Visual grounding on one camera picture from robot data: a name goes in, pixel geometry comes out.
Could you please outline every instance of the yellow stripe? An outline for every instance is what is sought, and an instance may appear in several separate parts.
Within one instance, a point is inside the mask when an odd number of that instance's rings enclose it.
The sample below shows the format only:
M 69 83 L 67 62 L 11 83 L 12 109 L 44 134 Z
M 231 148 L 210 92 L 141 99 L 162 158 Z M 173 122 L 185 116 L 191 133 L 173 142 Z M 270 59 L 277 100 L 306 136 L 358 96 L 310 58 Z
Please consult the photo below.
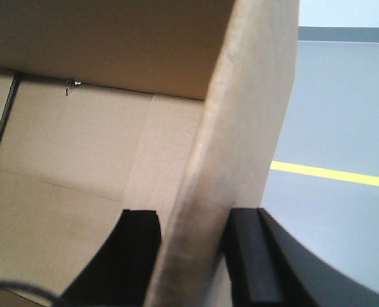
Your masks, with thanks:
M 357 184 L 375 185 L 379 187 L 379 177 L 363 174 L 349 173 L 347 171 L 336 171 L 334 169 L 317 168 L 314 166 L 272 161 L 270 169 L 277 171 L 288 171 L 309 176 L 323 177 L 328 179 L 355 182 Z

